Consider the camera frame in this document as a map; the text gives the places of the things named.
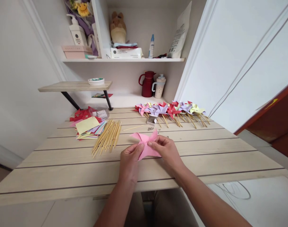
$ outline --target floor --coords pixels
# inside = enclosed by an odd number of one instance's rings
[[[288,169],[288,158],[267,142],[246,130],[239,137]],[[208,186],[252,226],[288,227],[288,176]],[[105,200],[87,197],[0,207],[0,226],[92,227],[104,204]],[[193,212],[199,226],[204,226]]]

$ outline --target trousers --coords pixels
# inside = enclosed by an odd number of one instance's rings
[[[153,210],[155,227],[198,227],[190,205],[180,188],[155,191]],[[140,192],[132,196],[124,226],[148,226]]]

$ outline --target tissue box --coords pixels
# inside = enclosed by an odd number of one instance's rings
[[[141,58],[143,56],[141,48],[110,48],[111,58]]]
[[[93,50],[88,46],[62,46],[67,59],[85,58],[85,55],[92,55]]]

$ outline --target plush rabbit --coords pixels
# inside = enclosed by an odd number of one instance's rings
[[[123,20],[123,14],[117,14],[117,12],[114,11],[111,18],[110,35],[113,43],[126,43],[126,25]]]

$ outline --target black metal bracket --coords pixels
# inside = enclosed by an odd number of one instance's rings
[[[76,102],[72,99],[72,97],[66,92],[66,91],[61,91],[61,93],[67,98],[67,100],[78,110],[80,107]]]
[[[109,110],[113,110],[113,107],[111,107],[111,104],[110,104],[110,101],[109,101],[109,97],[108,97],[108,93],[107,93],[106,90],[104,90],[104,95],[105,95]]]

